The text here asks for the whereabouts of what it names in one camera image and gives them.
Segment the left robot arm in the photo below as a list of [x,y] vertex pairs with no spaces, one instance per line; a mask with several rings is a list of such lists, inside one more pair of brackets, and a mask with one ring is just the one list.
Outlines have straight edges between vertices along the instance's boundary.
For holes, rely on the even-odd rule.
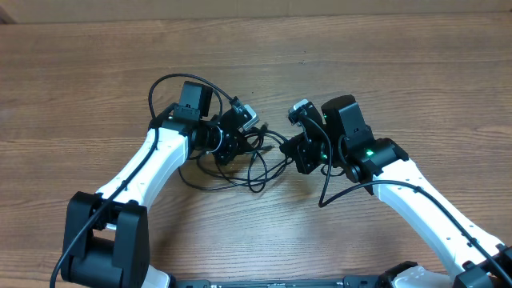
[[186,81],[180,99],[152,114],[146,139],[124,168],[96,193],[77,192],[66,211],[62,255],[50,276],[88,287],[172,287],[174,278],[150,264],[148,212],[170,176],[193,151],[229,162],[242,133],[258,116],[238,98],[208,116],[224,91],[206,80]]

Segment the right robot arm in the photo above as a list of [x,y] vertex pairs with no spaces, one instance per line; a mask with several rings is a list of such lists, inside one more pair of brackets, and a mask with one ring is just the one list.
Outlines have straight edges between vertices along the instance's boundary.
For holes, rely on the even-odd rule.
[[474,224],[432,186],[416,163],[390,138],[375,138],[354,96],[343,95],[321,108],[303,99],[288,111],[302,132],[285,141],[281,152],[300,174],[326,165],[326,178],[339,168],[353,186],[328,197],[325,207],[358,189],[396,211],[438,256],[445,273],[433,273],[416,262],[402,262],[366,287],[509,287],[511,248]]

